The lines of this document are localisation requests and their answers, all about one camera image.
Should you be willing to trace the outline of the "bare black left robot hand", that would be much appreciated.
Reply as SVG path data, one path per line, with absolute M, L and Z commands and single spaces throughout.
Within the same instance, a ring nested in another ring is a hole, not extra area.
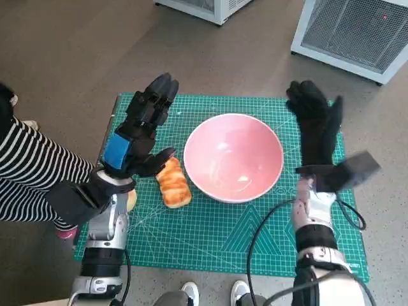
M 162 126 L 179 90 L 179 82 L 168 72 L 159 75 L 143 92 L 137 91 L 126 110 L 126 118 L 110 137 L 102 158 L 105 171 L 118 179 L 133 175 L 157 175 L 175 149 L 154 155 L 157 128 Z

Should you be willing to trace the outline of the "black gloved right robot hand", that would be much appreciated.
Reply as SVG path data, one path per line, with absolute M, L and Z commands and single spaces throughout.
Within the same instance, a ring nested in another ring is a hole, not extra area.
M 302 165 L 330 165 L 343 119 L 343 97 L 332 105 L 310 80 L 292 81 L 286 90 L 287 109 L 295 115 L 300 129 Z

